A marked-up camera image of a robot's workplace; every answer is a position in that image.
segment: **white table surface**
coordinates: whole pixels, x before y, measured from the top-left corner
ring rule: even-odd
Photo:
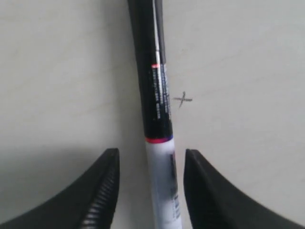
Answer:
[[[305,225],[305,1],[163,0],[184,228],[184,151]],[[68,186],[109,147],[112,229],[152,229],[126,0],[0,1],[0,222]]]

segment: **marker pen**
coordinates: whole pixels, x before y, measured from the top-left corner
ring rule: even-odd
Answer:
[[[156,229],[181,229],[162,0],[128,0]]]

